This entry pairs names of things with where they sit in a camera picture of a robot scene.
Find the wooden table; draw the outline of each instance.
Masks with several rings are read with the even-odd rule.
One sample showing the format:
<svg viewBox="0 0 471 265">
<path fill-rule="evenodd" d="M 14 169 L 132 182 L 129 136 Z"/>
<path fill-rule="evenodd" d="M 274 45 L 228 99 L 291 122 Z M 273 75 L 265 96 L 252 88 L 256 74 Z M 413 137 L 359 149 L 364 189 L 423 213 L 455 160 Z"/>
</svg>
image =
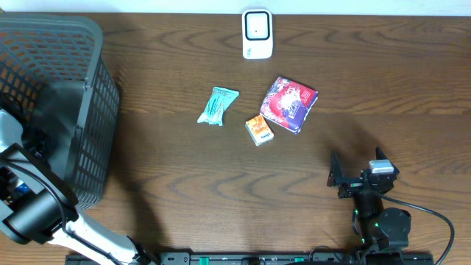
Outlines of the wooden table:
<svg viewBox="0 0 471 265">
<path fill-rule="evenodd" d="M 326 186 L 330 153 L 356 176 L 381 146 L 401 171 L 388 195 L 448 216 L 445 264 L 469 263 L 470 18 L 276 15 L 273 57 L 245 60 L 239 15 L 85 15 L 121 91 L 105 197 L 88 211 L 108 228 L 155 250 L 350 247 L 353 202 Z M 270 124 L 275 139 L 256 147 L 244 122 L 278 76 L 319 100 L 299 135 Z M 241 92 L 223 127 L 196 123 L 213 86 Z M 447 225 L 406 210 L 408 250 L 438 259 Z M 0 236 L 0 264 L 67 253 Z"/>
</svg>

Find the white plug-in device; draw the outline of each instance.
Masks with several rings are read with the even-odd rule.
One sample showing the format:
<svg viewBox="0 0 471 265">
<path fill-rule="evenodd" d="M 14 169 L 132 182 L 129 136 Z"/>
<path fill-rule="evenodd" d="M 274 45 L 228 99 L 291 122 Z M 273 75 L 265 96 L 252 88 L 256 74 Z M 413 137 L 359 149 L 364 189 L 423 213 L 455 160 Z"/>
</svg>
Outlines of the white plug-in device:
<svg viewBox="0 0 471 265">
<path fill-rule="evenodd" d="M 265 9 L 242 14 L 242 54 L 246 59 L 266 59 L 273 53 L 272 14 Z"/>
</svg>

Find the mesh basket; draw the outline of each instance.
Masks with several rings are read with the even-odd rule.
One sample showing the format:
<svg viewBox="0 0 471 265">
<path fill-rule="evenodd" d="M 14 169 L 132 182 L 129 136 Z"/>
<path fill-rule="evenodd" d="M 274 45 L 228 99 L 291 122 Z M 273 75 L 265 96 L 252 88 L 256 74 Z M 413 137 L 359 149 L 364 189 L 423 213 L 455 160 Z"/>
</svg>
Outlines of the mesh basket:
<svg viewBox="0 0 471 265">
<path fill-rule="evenodd" d="M 94 22 L 56 15 L 0 15 L 0 91 L 51 139 L 51 170 L 81 208 L 102 197 L 119 94 Z"/>
</svg>

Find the small box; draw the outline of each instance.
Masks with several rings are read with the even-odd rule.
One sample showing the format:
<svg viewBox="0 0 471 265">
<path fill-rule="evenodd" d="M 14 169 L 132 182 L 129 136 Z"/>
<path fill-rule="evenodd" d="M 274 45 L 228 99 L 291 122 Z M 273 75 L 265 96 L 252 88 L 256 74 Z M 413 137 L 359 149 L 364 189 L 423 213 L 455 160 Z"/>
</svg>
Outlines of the small box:
<svg viewBox="0 0 471 265">
<path fill-rule="evenodd" d="M 275 136 L 262 115 L 246 121 L 245 127 L 249 130 L 250 136 L 252 136 L 256 146 L 272 140 Z"/>
</svg>

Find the snack package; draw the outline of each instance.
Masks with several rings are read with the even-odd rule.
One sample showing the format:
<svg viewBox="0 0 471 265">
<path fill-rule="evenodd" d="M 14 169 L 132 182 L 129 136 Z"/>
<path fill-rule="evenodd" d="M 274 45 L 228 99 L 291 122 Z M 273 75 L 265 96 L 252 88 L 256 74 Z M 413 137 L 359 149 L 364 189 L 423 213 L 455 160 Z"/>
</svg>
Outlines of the snack package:
<svg viewBox="0 0 471 265">
<path fill-rule="evenodd" d="M 317 100 L 317 91 L 278 77 L 263 100 L 260 114 L 297 134 Z"/>
<path fill-rule="evenodd" d="M 246 121 L 245 127 L 249 130 L 250 136 L 252 136 L 256 146 L 272 140 L 275 136 L 262 115 Z"/>
<path fill-rule="evenodd" d="M 213 94 L 206 104 L 205 111 L 198 118 L 198 123 L 207 122 L 211 125 L 222 126 L 222 114 L 230 104 L 238 97 L 238 91 L 227 88 L 213 88 Z"/>
</svg>

